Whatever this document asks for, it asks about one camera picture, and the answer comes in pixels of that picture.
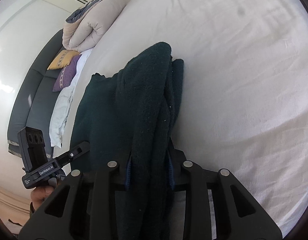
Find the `person's left hand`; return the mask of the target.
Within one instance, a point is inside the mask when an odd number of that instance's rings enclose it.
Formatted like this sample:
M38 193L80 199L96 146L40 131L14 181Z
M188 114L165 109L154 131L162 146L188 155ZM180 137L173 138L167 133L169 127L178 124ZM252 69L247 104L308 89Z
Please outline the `person's left hand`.
M36 211L53 192L52 186L36 187L30 194L33 210Z

